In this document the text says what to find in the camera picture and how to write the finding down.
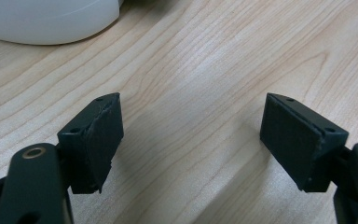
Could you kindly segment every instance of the light wood surface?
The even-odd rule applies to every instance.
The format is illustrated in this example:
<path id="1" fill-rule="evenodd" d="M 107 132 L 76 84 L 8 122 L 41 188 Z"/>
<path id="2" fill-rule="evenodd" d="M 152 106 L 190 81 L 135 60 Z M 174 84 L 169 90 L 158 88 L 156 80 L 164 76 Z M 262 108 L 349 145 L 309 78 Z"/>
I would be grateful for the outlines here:
<path id="1" fill-rule="evenodd" d="M 267 92 L 358 142 L 358 1 L 125 1 L 74 44 L 0 41 L 0 177 L 92 99 L 121 93 L 125 137 L 76 223 L 335 223 L 259 141 Z"/>

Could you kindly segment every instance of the white plastic container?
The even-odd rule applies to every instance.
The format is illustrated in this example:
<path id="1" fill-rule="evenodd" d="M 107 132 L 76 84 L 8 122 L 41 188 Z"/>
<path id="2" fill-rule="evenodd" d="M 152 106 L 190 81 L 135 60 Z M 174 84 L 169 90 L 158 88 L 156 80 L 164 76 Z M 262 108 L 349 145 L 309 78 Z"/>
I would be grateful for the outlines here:
<path id="1" fill-rule="evenodd" d="M 55 45 L 97 34 L 118 18 L 123 0 L 0 0 L 0 39 Z"/>

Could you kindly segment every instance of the screw hole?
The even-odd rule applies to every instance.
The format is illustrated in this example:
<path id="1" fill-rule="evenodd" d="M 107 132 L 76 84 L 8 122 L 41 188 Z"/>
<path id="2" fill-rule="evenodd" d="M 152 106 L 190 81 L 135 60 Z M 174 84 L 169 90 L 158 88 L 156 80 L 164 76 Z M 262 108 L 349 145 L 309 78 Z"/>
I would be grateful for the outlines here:
<path id="1" fill-rule="evenodd" d="M 22 216 L 17 224 L 34 224 L 40 219 L 38 212 L 30 212 Z"/>
<path id="2" fill-rule="evenodd" d="M 335 133 L 335 132 L 336 132 L 336 130 L 334 130 L 334 129 L 332 129 L 332 128 L 325 128 L 325 130 L 326 130 L 327 132 L 330 132 L 330 133 Z"/>
<path id="3" fill-rule="evenodd" d="M 22 154 L 22 157 L 24 159 L 33 159 L 33 158 L 43 155 L 43 153 L 45 153 L 45 152 L 46 152 L 46 149 L 43 147 L 34 147 L 34 148 L 30 148 L 30 149 L 26 150 Z"/>
<path id="4" fill-rule="evenodd" d="M 78 133 L 80 132 L 80 129 L 79 128 L 74 128 L 74 129 L 71 129 L 71 131 L 69 131 L 71 133 Z"/>

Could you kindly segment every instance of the black bracket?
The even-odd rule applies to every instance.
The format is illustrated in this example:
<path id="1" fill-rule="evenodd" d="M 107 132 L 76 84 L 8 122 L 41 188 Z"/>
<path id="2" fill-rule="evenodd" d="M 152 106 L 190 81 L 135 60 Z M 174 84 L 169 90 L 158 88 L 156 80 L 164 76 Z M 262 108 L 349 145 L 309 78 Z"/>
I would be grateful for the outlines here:
<path id="1" fill-rule="evenodd" d="M 267 95 L 260 139 L 306 192 L 337 185 L 337 222 L 358 223 L 358 144 L 345 147 L 349 133 L 300 102 Z"/>
<path id="2" fill-rule="evenodd" d="M 0 179 L 0 223 L 73 223 L 67 194 L 101 192 L 123 138 L 119 93 L 93 100 L 58 132 L 59 144 L 17 152 Z"/>

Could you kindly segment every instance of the wooden table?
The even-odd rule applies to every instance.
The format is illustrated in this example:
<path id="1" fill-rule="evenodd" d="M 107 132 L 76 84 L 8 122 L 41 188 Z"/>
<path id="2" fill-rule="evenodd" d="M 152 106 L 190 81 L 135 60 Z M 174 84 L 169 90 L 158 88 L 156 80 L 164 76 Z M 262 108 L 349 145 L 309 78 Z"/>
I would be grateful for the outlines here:
<path id="1" fill-rule="evenodd" d="M 0 41 L 0 177 L 116 91 L 125 137 L 76 223 L 335 223 L 335 186 L 297 190 L 259 130 L 275 92 L 358 142 L 358 1 L 134 0 L 84 41 Z"/>

